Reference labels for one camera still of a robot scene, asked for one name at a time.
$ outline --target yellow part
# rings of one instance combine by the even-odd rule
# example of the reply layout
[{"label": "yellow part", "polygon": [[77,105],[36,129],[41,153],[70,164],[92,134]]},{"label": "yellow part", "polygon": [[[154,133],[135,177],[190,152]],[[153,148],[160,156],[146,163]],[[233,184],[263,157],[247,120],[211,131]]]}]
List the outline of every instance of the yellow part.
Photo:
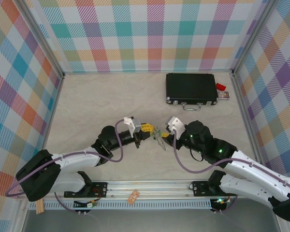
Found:
[{"label": "yellow part", "polygon": [[[150,135],[152,134],[152,132],[154,131],[155,127],[151,124],[145,123],[141,125],[141,131],[143,132],[150,132]],[[166,138],[169,136],[169,133],[162,133],[162,137]]]}]

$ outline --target beige floor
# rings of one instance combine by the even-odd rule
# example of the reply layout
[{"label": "beige floor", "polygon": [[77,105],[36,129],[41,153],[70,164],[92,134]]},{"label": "beige floor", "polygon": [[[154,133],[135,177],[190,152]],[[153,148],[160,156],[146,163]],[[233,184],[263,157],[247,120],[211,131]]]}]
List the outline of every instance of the beige floor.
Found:
[{"label": "beige floor", "polygon": [[[201,121],[214,137],[234,144],[252,158],[229,74],[214,75],[216,83],[227,86],[231,100],[203,106],[198,112],[185,112],[181,106],[165,102],[165,73],[67,75],[46,149],[51,153],[66,153],[86,148],[95,142],[103,127],[114,125],[125,116],[134,116],[163,131],[169,116],[176,116],[186,124]],[[119,130],[127,128],[122,124]],[[113,154],[117,159],[120,152],[116,150]],[[200,170],[209,165],[206,161],[194,161],[185,148],[178,154],[190,169]],[[212,172],[187,173],[176,162],[171,147],[164,151],[151,138],[143,141],[139,149],[134,144],[125,146],[122,162],[107,162],[85,171],[92,180],[203,179]]]}]

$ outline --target gray floor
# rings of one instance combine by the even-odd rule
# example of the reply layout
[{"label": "gray floor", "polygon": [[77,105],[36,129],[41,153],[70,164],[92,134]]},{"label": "gray floor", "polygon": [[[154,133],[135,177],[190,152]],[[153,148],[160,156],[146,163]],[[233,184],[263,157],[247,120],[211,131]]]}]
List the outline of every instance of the gray floor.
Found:
[{"label": "gray floor", "polygon": [[[51,153],[72,152],[93,144],[107,125],[114,125],[125,116],[134,116],[142,123],[151,123],[165,130],[170,116],[184,123],[199,120],[211,133],[237,146],[254,158],[231,80],[227,72],[214,73],[217,83],[227,86],[230,101],[219,101],[216,106],[203,106],[197,112],[185,112],[180,105],[165,102],[165,73],[125,73],[67,75],[58,102],[46,149]],[[123,124],[119,130],[127,130]],[[114,159],[119,150],[113,152]],[[194,161],[189,151],[178,152],[182,162],[193,170],[209,164]],[[176,162],[173,149],[163,151],[152,139],[141,143],[139,149],[131,144],[124,147],[121,163],[84,170],[92,180],[175,180],[204,179],[212,171],[190,174]]]},{"label": "gray floor", "polygon": [[210,210],[97,210],[77,216],[65,210],[27,214],[23,232],[278,232],[272,211],[239,199],[230,211]]}]

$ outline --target plaid backdrop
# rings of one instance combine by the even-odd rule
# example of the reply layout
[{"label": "plaid backdrop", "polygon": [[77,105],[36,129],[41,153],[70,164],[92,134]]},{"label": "plaid backdrop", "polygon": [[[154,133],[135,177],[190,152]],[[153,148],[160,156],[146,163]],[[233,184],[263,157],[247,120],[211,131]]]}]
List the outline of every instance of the plaid backdrop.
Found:
[{"label": "plaid backdrop", "polygon": [[257,9],[265,4],[262,0],[26,2],[63,69],[70,72],[228,70],[241,40],[250,34],[254,18],[250,13],[255,11],[256,22]]},{"label": "plaid backdrop", "polygon": [[15,172],[41,149],[59,78],[12,0],[0,0],[0,232]]},{"label": "plaid backdrop", "polygon": [[281,0],[240,70],[266,165],[290,176],[290,0]]}]

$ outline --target wooden block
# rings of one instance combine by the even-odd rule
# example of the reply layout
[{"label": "wooden block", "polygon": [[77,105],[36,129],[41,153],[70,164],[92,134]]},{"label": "wooden block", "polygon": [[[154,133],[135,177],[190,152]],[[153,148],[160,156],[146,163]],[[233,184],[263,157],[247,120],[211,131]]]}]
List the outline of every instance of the wooden block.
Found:
[{"label": "wooden block", "polygon": [[38,201],[35,202],[35,208],[37,211],[37,214],[41,214],[45,212],[44,209],[44,200],[43,199],[39,199]]},{"label": "wooden block", "polygon": [[132,192],[132,194],[130,195],[130,197],[128,198],[128,203],[129,204],[133,204],[136,200],[136,198],[138,198],[140,196],[140,193],[136,190],[134,190]]}]

